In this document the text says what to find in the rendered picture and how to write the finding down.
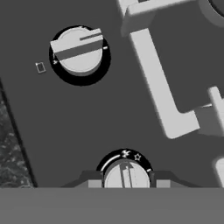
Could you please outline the dark grey hob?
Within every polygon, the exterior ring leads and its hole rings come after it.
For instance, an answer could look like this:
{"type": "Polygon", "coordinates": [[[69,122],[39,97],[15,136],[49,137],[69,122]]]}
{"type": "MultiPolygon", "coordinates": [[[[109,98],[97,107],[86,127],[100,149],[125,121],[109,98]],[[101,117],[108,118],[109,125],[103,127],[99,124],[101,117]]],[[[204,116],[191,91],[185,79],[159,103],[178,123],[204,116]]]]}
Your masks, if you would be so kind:
{"type": "MultiPolygon", "coordinates": [[[[213,162],[224,155],[224,137],[165,136],[121,24],[116,0],[0,0],[0,80],[38,185],[63,186],[131,148],[156,170],[217,186],[213,162]],[[108,72],[89,87],[36,68],[48,62],[54,35],[72,25],[100,29],[110,47],[108,72]]],[[[150,33],[179,110],[207,104],[210,87],[224,94],[224,28],[195,2],[158,12],[150,33]]]]}

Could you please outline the pale grey stove knob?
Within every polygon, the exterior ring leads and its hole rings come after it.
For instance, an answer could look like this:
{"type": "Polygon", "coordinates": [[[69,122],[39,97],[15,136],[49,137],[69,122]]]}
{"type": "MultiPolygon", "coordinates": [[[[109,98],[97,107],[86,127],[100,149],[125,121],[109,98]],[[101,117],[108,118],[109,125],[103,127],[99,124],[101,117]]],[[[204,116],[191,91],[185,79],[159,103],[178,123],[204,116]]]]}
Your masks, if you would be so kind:
{"type": "Polygon", "coordinates": [[[137,150],[119,149],[106,155],[97,165],[104,188],[150,188],[150,161],[137,150]]]}
{"type": "Polygon", "coordinates": [[[52,70],[65,83],[91,86],[109,70],[109,43],[100,28],[70,26],[59,31],[50,41],[49,61],[52,70]]]}

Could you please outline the pale grey hob grate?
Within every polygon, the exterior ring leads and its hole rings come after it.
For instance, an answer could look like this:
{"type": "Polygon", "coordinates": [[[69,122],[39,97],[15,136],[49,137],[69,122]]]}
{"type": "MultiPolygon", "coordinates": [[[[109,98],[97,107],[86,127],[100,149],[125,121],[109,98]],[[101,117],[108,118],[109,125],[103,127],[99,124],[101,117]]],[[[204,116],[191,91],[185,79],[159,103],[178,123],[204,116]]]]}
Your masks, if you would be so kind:
{"type": "Polygon", "coordinates": [[[217,87],[210,87],[211,103],[195,109],[199,122],[199,133],[207,136],[224,137],[224,99],[217,87]]]}
{"type": "Polygon", "coordinates": [[[116,0],[122,15],[121,34],[129,36],[165,135],[174,139],[200,128],[195,112],[180,113],[149,31],[157,11],[193,0],[116,0]]]}

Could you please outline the grey round burner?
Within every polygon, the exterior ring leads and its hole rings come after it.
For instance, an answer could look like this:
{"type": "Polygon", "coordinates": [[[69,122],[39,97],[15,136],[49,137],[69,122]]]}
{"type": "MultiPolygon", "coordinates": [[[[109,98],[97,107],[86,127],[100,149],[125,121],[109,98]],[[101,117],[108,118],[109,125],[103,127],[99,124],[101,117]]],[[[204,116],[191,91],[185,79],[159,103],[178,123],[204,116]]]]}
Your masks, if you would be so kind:
{"type": "Polygon", "coordinates": [[[211,0],[199,0],[199,8],[211,24],[224,28],[224,16],[218,12],[211,0]]]}

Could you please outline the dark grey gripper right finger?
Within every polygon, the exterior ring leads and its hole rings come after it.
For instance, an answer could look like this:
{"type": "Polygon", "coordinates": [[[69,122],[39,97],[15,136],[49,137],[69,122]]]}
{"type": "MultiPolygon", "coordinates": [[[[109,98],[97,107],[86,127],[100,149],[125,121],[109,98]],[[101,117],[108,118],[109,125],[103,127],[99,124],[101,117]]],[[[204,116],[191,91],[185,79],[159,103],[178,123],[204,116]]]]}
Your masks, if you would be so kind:
{"type": "Polygon", "coordinates": [[[178,178],[172,171],[150,171],[149,177],[152,188],[200,188],[200,185],[178,178]]]}

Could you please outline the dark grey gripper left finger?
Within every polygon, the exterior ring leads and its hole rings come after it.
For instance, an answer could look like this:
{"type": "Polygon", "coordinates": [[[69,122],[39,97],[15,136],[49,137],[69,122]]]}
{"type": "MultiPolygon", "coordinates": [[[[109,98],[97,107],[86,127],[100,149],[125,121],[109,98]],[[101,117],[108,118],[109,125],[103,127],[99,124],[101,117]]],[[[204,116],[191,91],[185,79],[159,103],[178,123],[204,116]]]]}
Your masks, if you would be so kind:
{"type": "Polygon", "coordinates": [[[102,178],[103,176],[100,171],[83,171],[78,179],[65,184],[64,188],[102,188],[102,178]]]}

